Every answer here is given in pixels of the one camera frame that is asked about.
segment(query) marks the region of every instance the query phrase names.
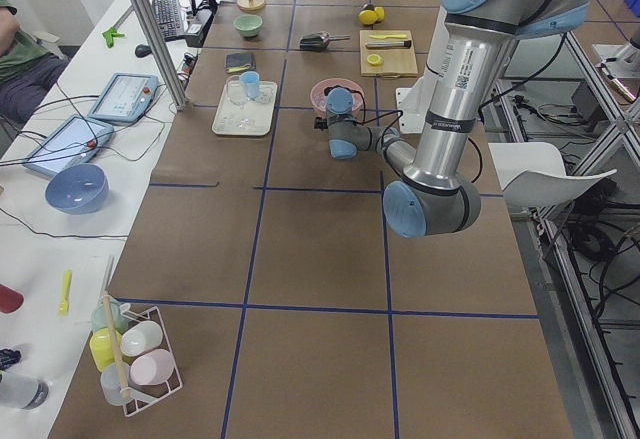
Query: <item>yellow cup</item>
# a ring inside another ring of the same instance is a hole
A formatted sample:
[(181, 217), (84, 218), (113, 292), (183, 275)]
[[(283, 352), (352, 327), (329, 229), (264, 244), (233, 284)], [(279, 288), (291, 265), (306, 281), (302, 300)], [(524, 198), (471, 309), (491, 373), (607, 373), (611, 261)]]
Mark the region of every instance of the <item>yellow cup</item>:
[[(122, 335), (118, 331), (116, 331), (116, 337), (118, 338), (118, 344), (120, 344)], [(113, 364), (115, 362), (113, 350), (111, 349), (109, 329), (106, 327), (98, 329), (93, 333), (89, 340), (89, 349), (91, 349), (93, 362), (96, 363), (96, 367), (100, 372), (104, 371), (109, 364)]]

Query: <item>knife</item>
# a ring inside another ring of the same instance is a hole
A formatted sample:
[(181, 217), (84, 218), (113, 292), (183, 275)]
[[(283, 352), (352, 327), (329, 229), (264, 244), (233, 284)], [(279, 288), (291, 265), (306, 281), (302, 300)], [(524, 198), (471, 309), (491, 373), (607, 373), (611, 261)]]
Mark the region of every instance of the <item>knife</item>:
[(408, 49), (411, 47), (411, 41), (373, 41), (366, 42), (364, 47), (367, 49)]

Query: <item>person's arm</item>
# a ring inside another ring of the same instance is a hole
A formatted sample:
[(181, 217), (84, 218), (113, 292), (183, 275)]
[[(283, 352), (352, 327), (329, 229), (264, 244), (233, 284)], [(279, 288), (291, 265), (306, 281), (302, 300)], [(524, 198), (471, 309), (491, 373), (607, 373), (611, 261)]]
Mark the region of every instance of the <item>person's arm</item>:
[(0, 56), (9, 50), (20, 23), (6, 7), (0, 7)]

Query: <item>keyboard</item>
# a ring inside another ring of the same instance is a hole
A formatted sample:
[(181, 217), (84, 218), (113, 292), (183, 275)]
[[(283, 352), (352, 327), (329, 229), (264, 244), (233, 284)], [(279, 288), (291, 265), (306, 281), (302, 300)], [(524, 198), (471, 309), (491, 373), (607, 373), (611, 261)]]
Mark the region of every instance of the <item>keyboard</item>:
[(178, 0), (152, 0), (151, 9), (165, 41), (184, 37), (184, 20)]

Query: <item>green shirt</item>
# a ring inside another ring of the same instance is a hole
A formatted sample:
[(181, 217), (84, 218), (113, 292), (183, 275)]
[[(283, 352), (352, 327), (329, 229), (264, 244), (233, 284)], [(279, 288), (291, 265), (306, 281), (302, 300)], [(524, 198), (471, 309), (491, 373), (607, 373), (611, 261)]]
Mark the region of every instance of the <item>green shirt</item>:
[[(17, 12), (8, 0), (0, 0), (0, 7), (6, 7), (14, 15)], [(0, 84), (32, 68), (36, 59), (47, 54), (48, 49), (36, 44), (31, 36), (19, 29), (13, 44), (0, 56)]]

